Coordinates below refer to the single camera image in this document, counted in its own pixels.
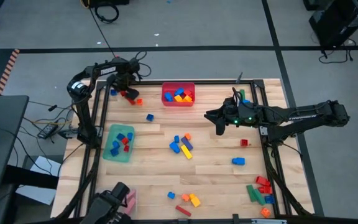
toy block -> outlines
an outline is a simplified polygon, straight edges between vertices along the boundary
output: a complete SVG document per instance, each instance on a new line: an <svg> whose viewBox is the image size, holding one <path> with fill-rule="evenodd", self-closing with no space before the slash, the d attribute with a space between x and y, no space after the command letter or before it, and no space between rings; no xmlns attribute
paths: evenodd
<svg viewBox="0 0 358 224"><path fill-rule="evenodd" d="M143 99L137 99L136 105L143 105Z"/></svg>
<svg viewBox="0 0 358 224"><path fill-rule="evenodd" d="M181 195L181 198L182 198L185 202L188 202L188 201L190 200L190 197L189 197L189 195L187 195L187 194Z"/></svg>
<svg viewBox="0 0 358 224"><path fill-rule="evenodd" d="M146 117L146 120L147 121L153 121L154 120L154 115L148 114L147 117Z"/></svg>
<svg viewBox="0 0 358 224"><path fill-rule="evenodd" d="M265 202L273 204L274 203L273 195L265 196Z"/></svg>
<svg viewBox="0 0 358 224"><path fill-rule="evenodd" d="M119 154L119 153L118 153L118 149L111 149L111 150L110 150L110 153L111 153L112 156L116 156L116 155Z"/></svg>
<svg viewBox="0 0 358 224"><path fill-rule="evenodd" d="M131 141L133 137L134 137L134 133L128 133L128 134L127 134L128 140Z"/></svg>
<svg viewBox="0 0 358 224"><path fill-rule="evenodd" d="M119 134L117 135L117 138L118 138L118 140L121 141L121 140L123 140L123 139L125 138L125 135L119 133Z"/></svg>
<svg viewBox="0 0 358 224"><path fill-rule="evenodd" d="M270 186L270 182L266 178L261 176L256 177L256 183L263 186Z"/></svg>
<svg viewBox="0 0 358 224"><path fill-rule="evenodd" d="M118 149L118 148L119 148L119 143L114 140L114 141L112 142L112 148L113 148L113 149Z"/></svg>
<svg viewBox="0 0 358 224"><path fill-rule="evenodd" d="M187 140L190 140L191 139L191 135L189 133L186 133L185 134L185 137L187 138Z"/></svg>
<svg viewBox="0 0 358 224"><path fill-rule="evenodd" d="M174 199L174 198L175 198L175 193L173 193L173 192L168 192L168 198Z"/></svg>
<svg viewBox="0 0 358 224"><path fill-rule="evenodd" d="M265 217L268 218L270 216L270 211L267 208L263 208L260 213Z"/></svg>
<svg viewBox="0 0 358 224"><path fill-rule="evenodd" d="M123 144L128 144L128 143L129 143L129 140L128 140L128 138L123 138L123 139L121 140L121 142L122 142Z"/></svg>
<svg viewBox="0 0 358 224"><path fill-rule="evenodd" d="M169 144L169 147L178 154L180 152L179 146L176 144L175 141L173 141L171 144Z"/></svg>
<svg viewBox="0 0 358 224"><path fill-rule="evenodd" d="M254 190L254 195L256 197L256 200L259 202L260 205L265 205L265 199L263 198L262 194L258 190Z"/></svg>
<svg viewBox="0 0 358 224"><path fill-rule="evenodd" d="M183 99L181 98L180 95L175 96L175 100L176 100L177 102L183 102Z"/></svg>
<svg viewBox="0 0 358 224"><path fill-rule="evenodd" d="M183 144L187 147L188 150L192 150L193 146L190 144L190 142L187 140L186 137L183 137L181 139L181 141L183 142Z"/></svg>
<svg viewBox="0 0 358 224"><path fill-rule="evenodd" d="M193 157L185 145L181 146L181 150L183 151L187 159L191 159Z"/></svg>
<svg viewBox="0 0 358 224"><path fill-rule="evenodd" d="M241 93L241 97L243 100L246 99L246 91L245 90L240 90L240 93Z"/></svg>
<svg viewBox="0 0 358 224"><path fill-rule="evenodd" d="M192 97L192 92L190 90L185 90L185 95Z"/></svg>
<svg viewBox="0 0 358 224"><path fill-rule="evenodd" d="M248 146L248 140L246 140L246 139L241 139L240 145L241 145L241 146Z"/></svg>
<svg viewBox="0 0 358 224"><path fill-rule="evenodd" d="M262 194L273 194L272 187L262 186L262 187L258 187L258 190Z"/></svg>
<svg viewBox="0 0 358 224"><path fill-rule="evenodd" d="M165 99L166 99L168 102L172 102L172 101L173 101L173 98L172 98L171 93L165 93Z"/></svg>
<svg viewBox="0 0 358 224"><path fill-rule="evenodd" d="M194 207L198 207L201 204L200 200L195 194L190 194L189 198Z"/></svg>
<svg viewBox="0 0 358 224"><path fill-rule="evenodd" d="M134 100L131 100L131 99L129 99L129 98L126 98L127 99L127 101L130 103L130 104L132 104L132 105L135 105L136 104L136 102L134 101Z"/></svg>
<svg viewBox="0 0 358 224"><path fill-rule="evenodd" d="M256 202L254 187L252 185L247 185L247 190L248 190L248 194L249 194L249 198L251 199L251 202Z"/></svg>
<svg viewBox="0 0 358 224"><path fill-rule="evenodd" d="M136 198L131 198L128 202L128 206L125 208L124 213L129 215L131 214L132 210L134 209L136 204Z"/></svg>
<svg viewBox="0 0 358 224"><path fill-rule="evenodd" d="M177 89L177 91L175 92L175 96L178 96L178 95L180 95L180 94L182 94L182 93L184 93L185 92L185 90L183 89L183 88L179 88L179 89Z"/></svg>
<svg viewBox="0 0 358 224"><path fill-rule="evenodd" d="M191 102L193 102L193 99L191 99L190 96L185 96L185 97L183 98L183 101L191 103Z"/></svg>
<svg viewBox="0 0 358 224"><path fill-rule="evenodd" d="M244 166L246 164L246 159L242 157L233 158L231 160L231 163L233 163L234 165Z"/></svg>
<svg viewBox="0 0 358 224"><path fill-rule="evenodd" d="M127 200L131 199L131 197L135 197L136 195L136 190L131 190L128 194L127 194Z"/></svg>
<svg viewBox="0 0 358 224"><path fill-rule="evenodd" d="M179 211L179 212L182 212L183 214L187 215L188 217L191 216L191 213L188 212L187 210L185 210L184 208L182 208L181 206L177 205L176 206L176 209Z"/></svg>

black metal frame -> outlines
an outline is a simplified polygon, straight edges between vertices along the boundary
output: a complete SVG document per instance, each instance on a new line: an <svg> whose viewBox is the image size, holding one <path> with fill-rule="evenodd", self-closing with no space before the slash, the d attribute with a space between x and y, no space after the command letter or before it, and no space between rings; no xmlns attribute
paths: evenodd
<svg viewBox="0 0 358 224"><path fill-rule="evenodd" d="M145 80L142 81L141 83L136 83L134 85L162 85L163 82L193 82L195 85L235 85L237 80ZM267 96L266 96L266 92L265 92L265 86L264 86L264 81L263 80L241 80L240 81L240 85L250 85L250 89L251 89L251 93L252 93L252 100L255 103L258 103L258 97L257 97L257 92L256 89L259 88L260 89L260 93L261 93L261 97L262 97L262 103L266 106L268 106L267 103ZM92 122L95 124L96 122L96 115L98 113L98 105L99 105L99 98L100 98L100 94L102 92L102 90L104 89L104 87L106 86L106 81L98 81L96 84L96 94L94 96L94 105L93 105L93 110L92 110ZM107 114L107 106L108 106L108 101L109 101L109 93L108 90L105 90L105 94L104 94L104 99L103 99L103 108L102 108L102 113L101 113L101 120L99 123L99 126L101 127L102 131L101 131L101 135L99 135L99 137L102 139L103 138L103 128L104 128L104 124L106 122L106 114ZM264 161L265 161L265 165L267 168L267 163L270 162L270 154L268 152L268 148L266 145L266 140L267 138L263 135L261 135L260 133L260 141L262 143L262 152L264 155ZM94 155L94 163L96 163L96 175L94 176L94 178L91 181L91 186L89 189L89 195L88 195L88 207L87 209L90 208L91 205L91 201L92 198L95 194L95 188L96 188L96 179L97 179L97 173L98 173L98 166L99 166L99 160L100 160L100 155L101 155L101 149L95 149L95 155ZM273 150L275 151L275 164L276 164L276 170L277 170L277 174L279 176L279 178L283 181L283 183L285 183L285 179L284 179L284 174L283 174L283 169L282 169L282 165L281 165L281 160L280 160L280 155L278 153L278 149L277 147L273 147ZM85 149L85 155L84 155L84 160L83 160L83 166L81 169L81 175L80 175L80 183L78 186L81 186L85 177L86 177L86 173L88 171L88 165L89 165L89 156L90 156L90 152L91 149L89 147L86 147ZM273 178L267 174L268 176L268 180L271 183L274 183ZM276 194L276 189L275 189L275 185L272 184L272 188L273 188L273 196L275 201L277 202L277 194ZM283 202L284 202L284 206L285 206L285 214L286 215L291 215L291 207L290 204L286 198L286 196L284 196L284 194L282 195L283 197ZM79 217L80 216L80 211L81 211L81 204L82 204L82 199L80 199L77 203L77 206L75 207L75 212L74 212L74 217ZM275 217L277 215L280 214L280 209L278 207L278 204L275 203L273 204L273 213L275 215ZM207 219L207 220L192 220L192 222L196 222L196 223L233 223L234 219L236 221L239 222L250 222L250 219L238 219L237 216L233 216L234 218L230 219ZM169 223L169 222L178 222L179 220L135 220L136 223Z"/></svg>

wooden table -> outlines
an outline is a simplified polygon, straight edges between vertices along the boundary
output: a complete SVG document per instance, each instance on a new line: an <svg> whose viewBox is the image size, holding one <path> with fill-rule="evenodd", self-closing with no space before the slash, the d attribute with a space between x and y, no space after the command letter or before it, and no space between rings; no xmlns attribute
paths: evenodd
<svg viewBox="0 0 358 224"><path fill-rule="evenodd" d="M265 79L265 91L269 106L287 107L279 79ZM137 208L133 219L177 219L186 218L175 210L180 205L192 213L191 218L231 218L238 213L240 218L262 217L262 206L250 202L246 185L255 184L258 175L266 176L259 132L255 128L226 127L222 136L215 135L214 124L203 117L205 111L219 108L225 98L232 96L231 87L245 89L246 98L251 99L249 86L244 85L196 85L196 103L190 108L169 108L161 103L161 86L136 86L143 106L132 106L120 95L110 96L108 113L103 133L103 149L112 124L128 124L135 128L135 144L130 162L127 164L100 159L96 191L111 190L119 181L137 190ZM104 90L99 98L103 101ZM99 104L98 118L102 103ZM155 119L148 122L146 116ZM175 154L169 148L175 135L190 133L194 149L188 160L183 153ZM240 147L240 139L248 139L251 146ZM286 144L297 148L295 139ZM65 156L80 142L71 139L67 143ZM280 146L281 162L287 187L309 212L313 212L309 188L303 166L297 152ZM77 150L64 163L57 187L51 217L58 215L70 201L78 188L85 147ZM89 167L93 162L91 153ZM245 166L231 164L233 157L245 157ZM169 191L176 198L167 197ZM190 202L181 200L181 194L196 194L201 205L194 208ZM88 191L85 192L81 214L85 214ZM281 194L277 194L281 213L284 213ZM272 206L266 205L271 213Z"/></svg>

green block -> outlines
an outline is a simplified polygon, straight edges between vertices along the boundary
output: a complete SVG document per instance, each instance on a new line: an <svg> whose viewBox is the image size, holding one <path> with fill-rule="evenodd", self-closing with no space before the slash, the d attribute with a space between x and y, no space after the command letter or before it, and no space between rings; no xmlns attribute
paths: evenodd
<svg viewBox="0 0 358 224"><path fill-rule="evenodd" d="M241 93L242 99L245 100L245 99L246 99L246 92L245 92L245 90L240 90L240 93Z"/></svg>
<svg viewBox="0 0 358 224"><path fill-rule="evenodd" d="M265 199L263 198L262 194L258 190L254 190L254 194L256 196L256 199L260 203L260 205L265 205L266 204Z"/></svg>
<svg viewBox="0 0 358 224"><path fill-rule="evenodd" d="M255 196L255 190L252 185L247 185L247 190L249 194L249 198L251 199L251 202L256 202L256 196Z"/></svg>

